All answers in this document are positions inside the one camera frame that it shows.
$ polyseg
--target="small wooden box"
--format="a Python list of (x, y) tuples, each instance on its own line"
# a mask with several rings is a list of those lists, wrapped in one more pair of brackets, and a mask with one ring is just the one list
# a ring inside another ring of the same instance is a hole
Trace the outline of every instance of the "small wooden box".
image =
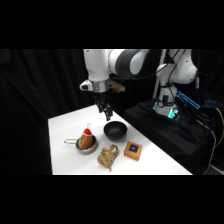
[(142, 150), (141, 145), (138, 145), (133, 142), (128, 142), (124, 151), (124, 155), (138, 161), (141, 154), (141, 150)]

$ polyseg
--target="cable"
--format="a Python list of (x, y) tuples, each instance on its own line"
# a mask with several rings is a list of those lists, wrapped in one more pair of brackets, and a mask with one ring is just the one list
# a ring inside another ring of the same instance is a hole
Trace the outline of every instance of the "cable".
[[(151, 78), (151, 77), (153, 77), (154, 75), (156, 75), (157, 73), (159, 73), (159, 72), (161, 72), (164, 68), (166, 68), (168, 65), (169, 65), (169, 63), (171, 62), (171, 61), (173, 61), (173, 59), (177, 56), (177, 54), (180, 52), (180, 49), (178, 49), (177, 50), (177, 52), (175, 53), (175, 55), (167, 62), (167, 64), (162, 68), (162, 69), (160, 69), (159, 71), (157, 71), (157, 72), (155, 72), (155, 73), (153, 73), (153, 74), (151, 74), (151, 75), (149, 75), (149, 76), (145, 76), (145, 77), (142, 77), (142, 78), (133, 78), (133, 79), (130, 79), (130, 80), (127, 80), (127, 81), (131, 81), (131, 80), (142, 80), (142, 79), (147, 79), (147, 78)], [(117, 77), (110, 77), (111, 79), (119, 79), (119, 80), (123, 80), (123, 78), (117, 78)]]
[(217, 147), (221, 144), (221, 142), (222, 142), (222, 140), (223, 140), (223, 138), (224, 138), (224, 119), (223, 119), (223, 116), (222, 116), (221, 111), (220, 111), (218, 108), (215, 108), (215, 109), (219, 112), (219, 114), (220, 114), (220, 116), (221, 116), (221, 119), (222, 119), (222, 123), (223, 123), (223, 133), (222, 133), (222, 137), (221, 137), (219, 143), (218, 143), (218, 144), (216, 145), (216, 147), (215, 147), (215, 148), (217, 148)]
[(209, 165), (208, 165), (208, 169), (205, 171), (204, 175), (206, 175), (211, 167), (211, 163), (212, 163), (212, 159), (213, 159), (213, 155), (214, 155), (214, 152), (215, 152), (215, 147), (216, 147), (216, 137), (215, 137), (215, 134), (213, 131), (211, 131), (213, 137), (214, 137), (214, 146), (212, 148), (212, 154), (211, 154), (211, 157), (210, 157), (210, 160), (209, 160)]

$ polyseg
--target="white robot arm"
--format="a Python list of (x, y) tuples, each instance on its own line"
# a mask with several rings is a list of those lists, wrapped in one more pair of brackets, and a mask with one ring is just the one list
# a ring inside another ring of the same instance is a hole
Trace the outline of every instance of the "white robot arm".
[[(170, 50), (170, 56), (173, 57), (177, 50)], [(100, 113), (105, 112), (107, 120), (113, 116), (108, 103), (109, 75), (114, 73), (125, 80), (137, 77), (150, 52), (150, 49), (84, 49), (89, 80), (82, 83), (80, 89), (93, 92), (96, 105)], [(161, 65), (158, 68), (157, 77), (161, 87), (155, 107), (158, 114), (172, 118), (171, 114), (173, 116), (175, 113), (174, 97), (177, 89), (173, 83), (189, 84), (195, 80), (197, 68), (192, 62), (191, 52), (191, 49), (180, 49), (174, 58), (174, 64)]]
[(149, 53), (150, 49), (84, 49), (89, 80), (80, 89), (93, 92), (99, 112), (105, 112), (107, 120), (113, 116), (108, 103), (109, 75), (114, 73), (126, 80), (136, 77)]

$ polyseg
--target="white table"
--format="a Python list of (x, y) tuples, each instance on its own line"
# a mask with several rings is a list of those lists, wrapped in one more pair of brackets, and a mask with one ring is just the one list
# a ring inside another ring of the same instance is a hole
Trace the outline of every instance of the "white table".
[[(191, 175), (185, 168), (148, 140), (135, 128), (114, 112), (111, 121), (121, 121), (128, 127), (127, 139), (113, 143), (104, 135), (106, 125), (104, 113), (99, 114), (97, 106), (91, 106), (49, 120), (51, 158), (54, 175)], [(98, 146), (92, 154), (82, 154), (75, 145), (66, 145), (66, 139), (81, 137), (87, 124), (96, 136)], [(142, 145), (140, 160), (137, 162), (124, 156), (127, 142)], [(97, 162), (102, 148), (116, 144), (120, 150), (112, 171)]]

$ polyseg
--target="black background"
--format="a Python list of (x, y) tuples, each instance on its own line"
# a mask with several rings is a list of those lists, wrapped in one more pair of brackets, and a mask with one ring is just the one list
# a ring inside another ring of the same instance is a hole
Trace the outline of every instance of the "black background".
[[(160, 54), (152, 51), (140, 77), (156, 71)], [(202, 49), (200, 69), (209, 75), (208, 92), (224, 97), (224, 49)], [(2, 174), (52, 173), (47, 119), (94, 104), (79, 89), (87, 78), (82, 49), (0, 50)], [(114, 110), (123, 116), (150, 100), (155, 80), (125, 81), (126, 92), (111, 95)]]

